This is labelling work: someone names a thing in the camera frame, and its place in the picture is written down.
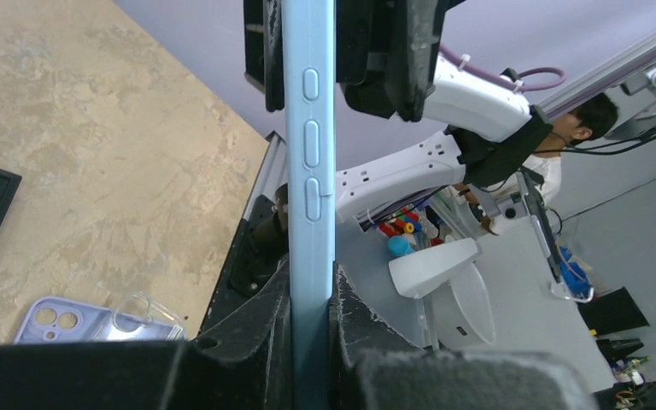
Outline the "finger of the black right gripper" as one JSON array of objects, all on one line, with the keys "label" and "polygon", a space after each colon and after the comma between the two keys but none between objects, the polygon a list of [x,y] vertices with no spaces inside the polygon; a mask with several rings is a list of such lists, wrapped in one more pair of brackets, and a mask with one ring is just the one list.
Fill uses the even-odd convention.
[{"label": "finger of the black right gripper", "polygon": [[282,2],[243,0],[245,78],[265,97],[268,112],[284,109]]},{"label": "finger of the black right gripper", "polygon": [[342,0],[336,6],[336,82],[346,103],[363,114],[421,121],[445,14],[458,2]]}]

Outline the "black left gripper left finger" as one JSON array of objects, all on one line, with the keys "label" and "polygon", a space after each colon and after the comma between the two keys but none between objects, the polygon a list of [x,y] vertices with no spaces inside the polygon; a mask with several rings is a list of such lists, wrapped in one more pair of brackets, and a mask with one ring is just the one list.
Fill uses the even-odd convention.
[{"label": "black left gripper left finger", "polygon": [[0,345],[0,409],[289,409],[289,267],[189,342]]}]

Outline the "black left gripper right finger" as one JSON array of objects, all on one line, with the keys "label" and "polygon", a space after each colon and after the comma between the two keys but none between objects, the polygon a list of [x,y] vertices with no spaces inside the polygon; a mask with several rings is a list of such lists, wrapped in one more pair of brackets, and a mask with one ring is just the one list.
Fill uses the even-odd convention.
[{"label": "black left gripper right finger", "polygon": [[549,354],[429,351],[355,292],[341,266],[331,298],[332,409],[596,409],[578,372]]}]

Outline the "phone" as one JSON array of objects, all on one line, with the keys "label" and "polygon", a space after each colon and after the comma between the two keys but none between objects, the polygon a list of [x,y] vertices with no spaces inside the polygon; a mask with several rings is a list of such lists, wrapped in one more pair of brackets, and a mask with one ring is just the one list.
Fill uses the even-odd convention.
[{"label": "phone", "polygon": [[332,1],[282,6],[288,149],[293,406],[326,409],[335,260],[335,23]]}]

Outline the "clear magsafe phone case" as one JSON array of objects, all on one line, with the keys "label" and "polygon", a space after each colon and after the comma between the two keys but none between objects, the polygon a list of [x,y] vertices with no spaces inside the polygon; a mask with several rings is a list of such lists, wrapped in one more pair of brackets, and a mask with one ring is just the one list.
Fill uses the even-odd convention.
[{"label": "clear magsafe phone case", "polygon": [[186,340],[184,320],[143,292],[124,296],[92,338],[96,342]]}]

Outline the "lilac phone case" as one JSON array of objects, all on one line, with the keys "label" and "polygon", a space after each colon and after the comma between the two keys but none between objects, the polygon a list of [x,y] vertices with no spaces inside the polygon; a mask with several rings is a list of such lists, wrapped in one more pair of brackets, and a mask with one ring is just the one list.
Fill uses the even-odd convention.
[{"label": "lilac phone case", "polygon": [[40,298],[27,311],[14,343],[95,342],[92,338],[117,303],[105,307],[56,296]]}]

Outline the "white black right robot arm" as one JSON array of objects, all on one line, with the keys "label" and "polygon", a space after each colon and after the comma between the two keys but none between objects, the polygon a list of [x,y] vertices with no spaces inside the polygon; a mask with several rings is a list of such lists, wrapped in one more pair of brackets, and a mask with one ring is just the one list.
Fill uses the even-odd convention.
[{"label": "white black right robot arm", "polygon": [[[286,112],[290,213],[346,220],[424,190],[486,187],[513,175],[548,135],[522,76],[495,75],[442,47],[449,1],[246,1],[245,74]],[[334,97],[362,114],[446,129],[345,170],[335,166]]]}]

